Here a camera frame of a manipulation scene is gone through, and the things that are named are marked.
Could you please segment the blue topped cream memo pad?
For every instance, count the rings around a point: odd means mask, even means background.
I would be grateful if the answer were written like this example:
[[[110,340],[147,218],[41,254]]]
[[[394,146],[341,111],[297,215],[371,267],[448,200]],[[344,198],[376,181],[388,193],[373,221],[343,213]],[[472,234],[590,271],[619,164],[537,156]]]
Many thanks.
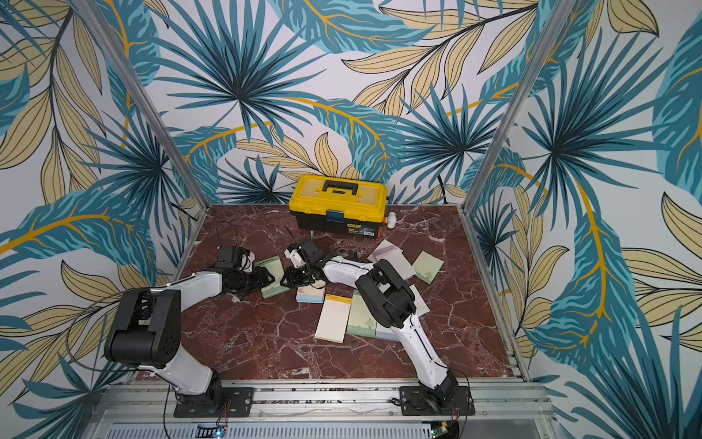
[[[297,289],[296,301],[301,304],[323,304],[325,301],[325,287],[314,285],[300,286]]]

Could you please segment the small green memo pad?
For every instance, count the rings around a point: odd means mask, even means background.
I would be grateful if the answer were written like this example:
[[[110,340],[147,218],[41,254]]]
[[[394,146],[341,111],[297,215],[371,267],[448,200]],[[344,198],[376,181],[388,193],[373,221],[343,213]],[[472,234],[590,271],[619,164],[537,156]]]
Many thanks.
[[[289,290],[289,287],[282,286],[281,281],[284,275],[284,268],[279,256],[274,256],[266,260],[255,263],[256,267],[265,268],[268,273],[273,277],[272,283],[261,289],[261,295],[264,299],[271,298],[273,296],[278,296],[278,294],[285,293]]]

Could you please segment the yellow topped cream memo pad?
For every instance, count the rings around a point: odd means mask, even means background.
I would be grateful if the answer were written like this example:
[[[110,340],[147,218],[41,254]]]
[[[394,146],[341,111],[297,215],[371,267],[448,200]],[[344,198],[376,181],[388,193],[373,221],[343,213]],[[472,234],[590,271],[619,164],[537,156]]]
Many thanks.
[[[328,294],[323,303],[314,337],[342,344],[346,334],[351,305],[352,299],[349,297]]]

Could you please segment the large green memo pad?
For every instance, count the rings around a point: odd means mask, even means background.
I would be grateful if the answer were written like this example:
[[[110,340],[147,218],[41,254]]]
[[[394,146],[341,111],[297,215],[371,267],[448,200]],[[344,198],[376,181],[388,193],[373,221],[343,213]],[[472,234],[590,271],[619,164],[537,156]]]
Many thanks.
[[[352,296],[346,332],[357,337],[376,338],[376,319],[373,318],[358,290],[355,290]]]

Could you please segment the pink memo pad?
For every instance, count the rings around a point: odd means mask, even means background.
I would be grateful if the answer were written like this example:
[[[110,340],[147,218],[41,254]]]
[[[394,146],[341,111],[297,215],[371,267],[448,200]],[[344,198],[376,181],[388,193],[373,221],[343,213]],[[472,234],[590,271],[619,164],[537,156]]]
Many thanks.
[[[416,275],[416,271],[404,256],[402,250],[393,249],[382,255],[381,259],[389,262],[403,280],[409,280]]]

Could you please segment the grey white memo pad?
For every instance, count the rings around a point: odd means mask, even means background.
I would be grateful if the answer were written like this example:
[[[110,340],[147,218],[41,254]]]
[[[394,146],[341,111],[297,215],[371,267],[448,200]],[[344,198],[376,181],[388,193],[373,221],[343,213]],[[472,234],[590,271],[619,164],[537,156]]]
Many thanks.
[[[377,325],[377,327],[376,327],[375,338],[378,340],[385,340],[385,341],[392,341],[392,342],[399,342],[400,341],[399,337],[393,332],[392,329],[390,329],[389,327],[382,327],[381,325]]]

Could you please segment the torn white grid page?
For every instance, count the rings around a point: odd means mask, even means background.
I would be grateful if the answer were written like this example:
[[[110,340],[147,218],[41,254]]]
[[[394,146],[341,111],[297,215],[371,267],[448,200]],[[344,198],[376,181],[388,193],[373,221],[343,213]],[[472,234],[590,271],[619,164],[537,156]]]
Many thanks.
[[[416,315],[423,316],[430,312],[429,307],[426,305],[422,295],[420,294],[416,285],[411,286],[411,291],[414,294],[414,305],[416,307]]]

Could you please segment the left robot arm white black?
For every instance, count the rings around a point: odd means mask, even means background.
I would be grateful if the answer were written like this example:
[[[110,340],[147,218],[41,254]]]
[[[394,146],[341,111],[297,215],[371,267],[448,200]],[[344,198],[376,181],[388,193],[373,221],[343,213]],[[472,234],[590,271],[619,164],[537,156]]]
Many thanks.
[[[177,413],[214,415],[228,409],[230,397],[221,378],[195,359],[181,343],[181,315],[222,294],[245,298],[275,282],[242,247],[219,250],[214,267],[161,287],[122,293],[104,346],[105,358],[137,371],[148,371],[175,390]]]

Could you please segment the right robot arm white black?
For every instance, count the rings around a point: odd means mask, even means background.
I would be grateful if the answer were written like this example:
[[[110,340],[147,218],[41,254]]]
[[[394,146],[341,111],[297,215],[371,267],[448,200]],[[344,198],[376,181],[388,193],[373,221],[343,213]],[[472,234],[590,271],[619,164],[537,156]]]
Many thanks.
[[[360,263],[326,255],[312,240],[289,245],[284,256],[292,265],[283,272],[283,286],[323,281],[358,290],[374,320],[390,329],[408,353],[423,397],[420,408],[439,414],[450,406],[458,380],[431,345],[420,323],[415,294],[390,262]]]

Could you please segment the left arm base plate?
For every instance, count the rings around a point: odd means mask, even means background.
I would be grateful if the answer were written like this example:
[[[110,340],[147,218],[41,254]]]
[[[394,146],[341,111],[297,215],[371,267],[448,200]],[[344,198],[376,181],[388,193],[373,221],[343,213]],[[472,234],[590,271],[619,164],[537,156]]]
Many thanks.
[[[177,393],[175,418],[248,418],[252,409],[252,387],[223,388],[201,395]]]

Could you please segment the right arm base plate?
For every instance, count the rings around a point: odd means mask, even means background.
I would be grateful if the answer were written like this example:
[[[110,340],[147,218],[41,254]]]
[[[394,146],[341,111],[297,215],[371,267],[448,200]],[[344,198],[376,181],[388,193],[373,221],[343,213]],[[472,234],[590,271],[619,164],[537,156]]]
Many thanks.
[[[403,416],[475,415],[475,403],[467,386],[459,386],[453,396],[444,402],[422,386],[403,386],[399,392]]]

